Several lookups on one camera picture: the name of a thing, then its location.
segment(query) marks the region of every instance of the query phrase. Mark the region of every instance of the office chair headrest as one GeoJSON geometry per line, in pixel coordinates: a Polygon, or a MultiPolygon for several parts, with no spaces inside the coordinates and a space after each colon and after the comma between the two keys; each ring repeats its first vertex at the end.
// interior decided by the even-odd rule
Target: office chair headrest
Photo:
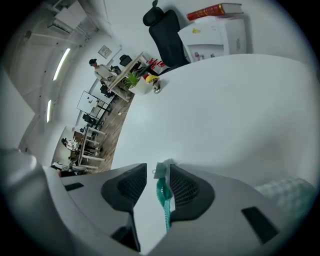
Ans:
{"type": "Polygon", "coordinates": [[[152,2],[152,8],[143,16],[143,24],[150,27],[161,20],[164,11],[157,7],[158,0],[152,2]]]}

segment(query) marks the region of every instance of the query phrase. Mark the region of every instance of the ceiling light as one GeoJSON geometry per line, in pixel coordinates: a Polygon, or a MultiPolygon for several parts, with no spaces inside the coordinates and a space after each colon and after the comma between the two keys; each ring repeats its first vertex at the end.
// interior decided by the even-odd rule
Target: ceiling light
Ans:
{"type": "Polygon", "coordinates": [[[51,108],[51,99],[48,102],[48,108],[46,110],[46,122],[47,123],[50,121],[50,108],[51,108]]]}
{"type": "Polygon", "coordinates": [[[61,69],[61,66],[62,66],[62,64],[64,63],[64,61],[65,61],[65,59],[66,59],[69,51],[70,51],[70,48],[66,49],[65,53],[63,54],[62,59],[60,60],[60,63],[59,63],[59,65],[58,65],[58,67],[57,67],[57,69],[56,69],[56,72],[55,72],[55,74],[54,74],[53,81],[57,79],[58,74],[59,74],[59,71],[60,71],[60,69],[61,69]]]}

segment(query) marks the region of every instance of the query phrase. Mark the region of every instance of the red book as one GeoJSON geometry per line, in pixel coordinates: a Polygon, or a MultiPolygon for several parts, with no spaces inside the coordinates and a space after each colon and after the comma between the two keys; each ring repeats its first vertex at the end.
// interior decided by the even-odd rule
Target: red book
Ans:
{"type": "Polygon", "coordinates": [[[188,13],[186,17],[189,21],[205,17],[220,16],[225,14],[242,14],[241,3],[219,3],[210,7],[188,13]]]}

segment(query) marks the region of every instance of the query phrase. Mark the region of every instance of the black office chair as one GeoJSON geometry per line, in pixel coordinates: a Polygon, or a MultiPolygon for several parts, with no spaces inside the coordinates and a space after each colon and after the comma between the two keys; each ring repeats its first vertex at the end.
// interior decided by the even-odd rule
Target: black office chair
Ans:
{"type": "Polygon", "coordinates": [[[88,115],[88,114],[84,114],[83,116],[82,116],[82,119],[84,120],[84,121],[86,121],[89,125],[90,125],[90,127],[93,127],[93,126],[95,126],[96,124],[97,124],[97,120],[96,119],[94,119],[94,118],[92,118],[90,115],[88,115]]]}
{"type": "Polygon", "coordinates": [[[152,2],[152,8],[143,16],[143,23],[149,27],[149,33],[158,47],[161,59],[169,67],[161,73],[163,74],[187,65],[189,61],[178,35],[180,25],[176,13],[173,10],[164,13],[157,7],[157,3],[158,0],[152,2]]]}
{"type": "MultiPolygon", "coordinates": [[[[120,58],[120,65],[121,66],[127,66],[131,61],[132,59],[130,58],[129,55],[122,55],[120,58]]],[[[131,69],[130,69],[130,72],[134,72],[134,71],[137,71],[140,67],[141,63],[138,61],[131,69]]]]}
{"type": "Polygon", "coordinates": [[[121,69],[118,66],[111,66],[110,69],[114,71],[117,75],[120,75],[121,69]]]}

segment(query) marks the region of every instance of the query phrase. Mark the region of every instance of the wooden floor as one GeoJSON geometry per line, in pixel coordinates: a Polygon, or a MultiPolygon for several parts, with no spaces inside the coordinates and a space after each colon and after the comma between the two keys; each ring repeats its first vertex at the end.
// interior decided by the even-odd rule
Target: wooden floor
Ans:
{"type": "Polygon", "coordinates": [[[99,134],[96,136],[95,140],[100,142],[99,147],[103,148],[103,151],[100,152],[97,157],[104,158],[105,161],[94,161],[93,163],[91,162],[93,160],[91,160],[90,164],[97,165],[100,163],[99,169],[91,169],[91,173],[99,173],[111,170],[118,138],[127,115],[123,112],[128,111],[133,97],[134,94],[131,95],[130,102],[126,102],[122,98],[116,97],[115,102],[112,102],[110,105],[112,108],[110,115],[105,113],[102,117],[102,119],[105,118],[105,121],[103,126],[100,128],[100,131],[106,133],[106,135],[99,134]]]}

